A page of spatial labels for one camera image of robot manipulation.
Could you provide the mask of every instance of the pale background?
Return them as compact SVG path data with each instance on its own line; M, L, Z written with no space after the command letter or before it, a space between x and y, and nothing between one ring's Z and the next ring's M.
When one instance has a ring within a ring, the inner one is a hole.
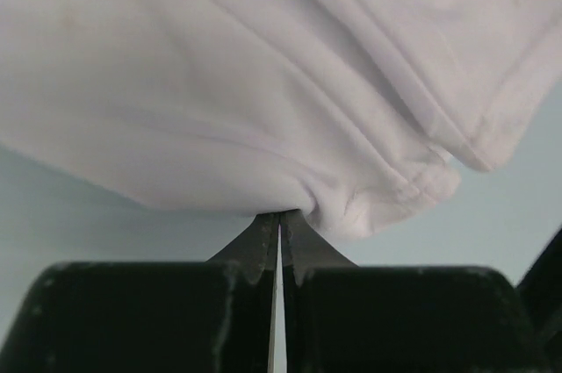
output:
M506 168L482 175L458 165L464 180L451 201L371 239L333 244L362 264L480 264L518 282L562 225L561 92L562 83ZM250 221L148 211L0 148L0 341L27 287L53 262L204 260ZM279 372L284 351L277 316Z

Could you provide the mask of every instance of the light blue wall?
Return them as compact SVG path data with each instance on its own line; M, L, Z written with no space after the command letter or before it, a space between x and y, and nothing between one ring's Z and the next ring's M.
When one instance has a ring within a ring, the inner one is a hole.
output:
M482 264L517 282L562 224L561 110L562 84L506 168L482 175L459 167L464 181L451 201L371 239L333 244L362 264ZM0 341L52 262L204 260L250 221L147 211L0 149ZM277 331L283 371L280 318Z

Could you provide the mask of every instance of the black plastic object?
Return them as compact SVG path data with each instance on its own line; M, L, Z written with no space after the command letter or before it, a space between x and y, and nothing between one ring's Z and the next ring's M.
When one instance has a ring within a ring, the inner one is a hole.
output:
M356 268L298 215L282 225L290 373L549 371L497 272Z
M30 290L2 373L266 372L278 215L208 263L70 263Z
M546 372L543 348L557 365L559 237L520 287L531 322L493 270L359 268L285 212L207 262L48 269L0 373L272 371L279 229L290 373Z
M562 230L518 287L552 368L562 373Z

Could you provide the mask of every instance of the white fabric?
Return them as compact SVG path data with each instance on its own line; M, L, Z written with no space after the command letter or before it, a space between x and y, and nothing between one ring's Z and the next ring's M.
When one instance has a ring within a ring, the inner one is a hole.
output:
M505 163L562 0L0 0L0 144L142 204L366 236Z

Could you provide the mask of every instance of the stitched seam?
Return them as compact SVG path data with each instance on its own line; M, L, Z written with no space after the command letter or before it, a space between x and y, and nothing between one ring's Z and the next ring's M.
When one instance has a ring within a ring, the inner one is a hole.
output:
M443 201L443 199L442 198L439 198L439 199L433 198L431 195L426 193L426 189L431 184L437 182L440 178L444 177L445 174L446 173L444 173L444 172L437 172L434 176L430 177L430 180L426 183L426 185L423 188L421 188L420 193L409 197L405 201L398 201L396 199L392 200L392 199L385 199L385 198L370 199L371 205L369 205L369 206L366 205L365 208L363 208L359 213L357 213L356 216L352 220L346 219L346 215L348 213L349 206L355 200L356 195L361 194L363 192L366 192L369 189L367 188L367 189L357 190L352 195L351 199L348 200L348 202L345 206L345 212L344 212L343 216L339 219L339 221L337 223L333 223L330 226L327 226L326 228L324 228L324 231L326 232L326 234L331 234L331 233L333 233L334 230L341 229L345 225L353 225L355 222L357 222L359 217L362 216L368 210L370 210L371 206L373 206L374 204L395 204L397 206L397 209L400 210L400 216L403 216L403 217L410 217L410 216L413 216L414 214L416 214L418 212L418 210L415 210L414 208L412 208L408 204L410 202L418 202L420 200L421 196L424 196L424 197L428 198L429 207L431 207L433 205L436 205L436 204L439 204Z
M218 10L220 10L221 12L223 12L226 16L230 17L233 21L235 21L237 24L239 24L240 26L242 26L246 31L248 31L249 33L251 33L256 39L260 40L260 42L264 43L264 45L266 45L269 49L271 49L272 51L274 51L276 54L280 55L284 60L286 60L287 62L289 62L291 64L291 66L296 69L299 73L301 73L305 79L307 79L317 90L319 91L324 91L324 89L313 79L313 77L307 73L301 66L299 66L296 62L294 62L292 60L292 58L288 55L286 55L282 50L280 50L276 45L272 44L271 42L269 42L266 38L264 38L260 33L258 33L253 27L247 25L244 21L240 20L235 14L233 14L233 12L231 12L224 4L218 2L217 0L206 0L207 2L209 2L210 4L214 5ZM334 106L345 115L345 112L342 111L342 109L337 105L334 104ZM366 136L364 135L364 133L361 131L361 129L356 126L355 124L352 123L352 125L361 133L361 136L367 140L367 142L369 143L369 145L371 145L371 142L366 138ZM388 169L390 169L394 175L396 177L398 177L400 180L402 180L403 182L405 182L407 184L407 186L414 188L416 191L421 192L420 188L416 185L416 184L412 184L410 180L408 180L407 178L405 178L395 167L393 167L391 164L388 163L388 161L371 145L371 148L375 151L375 153L377 154L378 158L380 158L380 160L386 165L386 167ZM399 188L396 189L399 191L403 191L404 188Z
M338 28L345 31L346 35L349 37L349 40L353 41L353 44L355 47L360 48L363 51L363 54L365 56L366 59L368 59L376 68L376 70L380 73L381 76L383 76L385 78L386 81L388 81L387 76L385 75L385 73L382 72L382 70L380 70L380 68L378 67L377 63L373 60L371 54L369 54L369 51L363 46L362 42L357 38L357 36L353 33L353 31L349 28L349 26L347 24L345 24L343 21L341 21L336 15L334 15L331 11L329 11L326 6L324 6L324 4L321 2L321 0L312 0L314 2L316 2L320 7L322 7L322 9L325 12L326 17L331 18L331 20L333 21L333 23L337 24ZM441 31L438 32L438 34L440 35L440 37L443 38L444 41L446 41L446 38L443 36L443 33ZM460 65L458 64L458 60L456 58L456 56L454 55L452 48L450 47L450 44L446 44L448 51L451 54L451 58L453 58L455 60L455 64L456 64L456 68L459 72L462 72ZM361 76L361 73L359 73L358 71L356 71L354 68L352 68L354 73L356 73L357 75ZM416 133L420 133L418 129L413 128L411 126L408 126L411 130L415 131ZM439 154L439 152L437 152L437 150L435 149L435 146L433 144L428 144L428 143L423 143L423 146L426 147L426 149L428 151L430 151L430 153L432 155L434 155L442 164L441 165L445 165L447 163L447 161L441 156L441 154ZM421 171L417 172L414 177L412 177L412 179L410 180L411 183L416 183L418 178L420 176L423 175L423 173L425 172L424 169L422 169Z
M459 129L459 126L457 123L455 123L450 115L444 110L444 108L437 102L436 97L431 93L431 89L428 87L427 81L425 80L425 78L422 76L422 73L420 72L420 70L418 70L418 68L412 63L411 59L409 58L408 54L405 53L402 49L402 47L396 42L396 40L394 40L394 38L392 37L392 35L389 34L389 32L385 29L384 24L381 23L381 21L378 20L378 18L376 17L376 15L374 15L371 10L369 9L369 7L363 2L363 0L353 0L360 8L361 10L363 10L363 12L369 17L369 19L371 20L371 22L383 33L383 35L385 36L385 38L394 46L394 48L400 53L400 55L402 56L402 58L404 59L404 62L411 68L412 70L412 74L414 75L415 80L420 84L421 88L423 89L424 95L431 100L432 104L438 109L439 113L443 116L443 118L445 119L445 121L450 124L450 126L456 131L456 133L463 138L463 145L466 145L467 147L469 147L469 149L472 151L472 153L474 155L476 155L476 153L474 152L474 149L472 148L472 143L469 141L469 139L466 137L466 135L464 135L462 133L462 131Z
M486 123L486 116L488 115L488 112L490 112L492 108L495 107L495 105L497 105L498 102L506 99L505 98L506 84L519 74L519 69L521 65L523 65L526 61L528 61L529 57L532 56L533 52L537 50L537 48L544 42L544 40L548 37L548 35L552 33L556 28L558 28L560 22L562 22L562 7L553 13L553 15L539 30L535 38L523 49L521 54L519 54L519 56L515 59L514 63L511 64L509 68L501 76L501 80L498 82L498 85L494 88L494 90L498 91L499 93L486 106L486 109L483 111L482 115L479 118L479 123L477 124L476 129L474 129L474 132L470 137L470 141L474 141L478 139L483 128L482 126ZM529 96L526 99L523 99L522 102L528 104L529 101L532 101L532 98L533 96ZM482 149L481 152L487 157L487 151L485 149Z
M416 181L419 180L419 177L421 177L425 173L427 173L427 170L422 171L418 176L416 176ZM374 204L376 204L376 203L397 204L400 208L402 208L405 211L405 213L412 214L412 213L414 213L414 210L410 206L408 206L408 204L410 202L418 201L420 197L426 197L431 204L438 204L438 203L443 201L442 197L437 198L437 197L434 197L433 195L430 195L427 192L427 188L429 188L432 185L434 185L435 183L437 183L441 178L446 177L446 175L447 175L446 171L436 170L435 174L433 176L431 176L428 179L428 181L424 182L422 187L417 188L418 192L415 195L410 196L405 200L399 200L396 197L395 198L375 197L375 198L371 199L371 201ZM360 195L360 194L365 193L365 192L368 193L369 190L372 190L372 189L373 188L364 188L364 189L355 190L354 193L351 195L351 198L348 199L348 201L345 205L344 213L347 213L349 206L356 199L357 195Z

